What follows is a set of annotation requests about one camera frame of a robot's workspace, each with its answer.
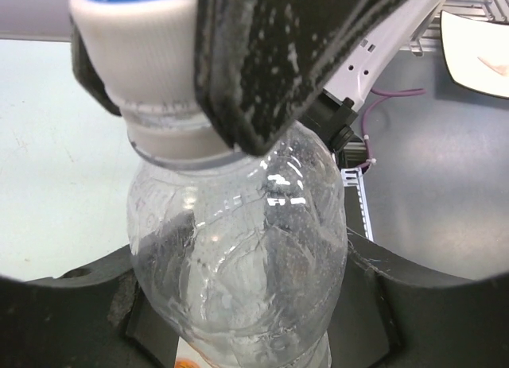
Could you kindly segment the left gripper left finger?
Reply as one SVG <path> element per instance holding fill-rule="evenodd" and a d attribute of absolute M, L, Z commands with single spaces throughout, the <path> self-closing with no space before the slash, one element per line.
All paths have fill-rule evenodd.
<path fill-rule="evenodd" d="M 172 367 L 178 340 L 126 246 L 58 278 L 1 279 L 3 367 Z"/>

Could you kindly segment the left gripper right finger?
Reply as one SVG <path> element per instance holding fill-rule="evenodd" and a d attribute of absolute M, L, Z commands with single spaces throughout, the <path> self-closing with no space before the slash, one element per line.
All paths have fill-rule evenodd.
<path fill-rule="evenodd" d="M 348 233 L 334 367 L 506 367 L 508 275 L 471 281 Z"/>

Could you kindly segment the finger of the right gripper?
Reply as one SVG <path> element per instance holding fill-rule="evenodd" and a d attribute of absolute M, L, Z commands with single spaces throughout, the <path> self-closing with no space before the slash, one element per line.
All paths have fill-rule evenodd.
<path fill-rule="evenodd" d="M 71 22 L 72 72 L 79 85 L 108 113 L 121 117 L 119 108 L 108 97 L 103 81 L 96 73 L 80 32 L 73 20 Z"/>
<path fill-rule="evenodd" d="M 197 102 L 229 149 L 260 157 L 406 1 L 198 0 Z"/>

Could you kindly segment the white blue bottle cap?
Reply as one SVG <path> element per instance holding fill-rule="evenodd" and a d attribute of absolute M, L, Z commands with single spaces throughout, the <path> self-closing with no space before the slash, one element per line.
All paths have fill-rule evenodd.
<path fill-rule="evenodd" d="M 69 0 L 108 97 L 127 105 L 194 102 L 198 0 Z"/>

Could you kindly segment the clear plastic bottle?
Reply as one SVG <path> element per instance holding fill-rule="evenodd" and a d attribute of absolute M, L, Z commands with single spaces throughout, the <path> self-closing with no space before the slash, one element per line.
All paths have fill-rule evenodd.
<path fill-rule="evenodd" d="M 171 171 L 143 161 L 127 199 L 138 283 L 214 367 L 329 367 L 348 254 L 344 184 L 295 122 L 263 157 Z"/>

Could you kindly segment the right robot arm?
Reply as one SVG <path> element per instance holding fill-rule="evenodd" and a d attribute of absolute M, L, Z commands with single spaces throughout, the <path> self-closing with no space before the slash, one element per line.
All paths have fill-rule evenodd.
<path fill-rule="evenodd" d="M 266 154 L 322 92 L 359 108 L 442 0 L 68 0 L 72 70 L 168 169 Z"/>

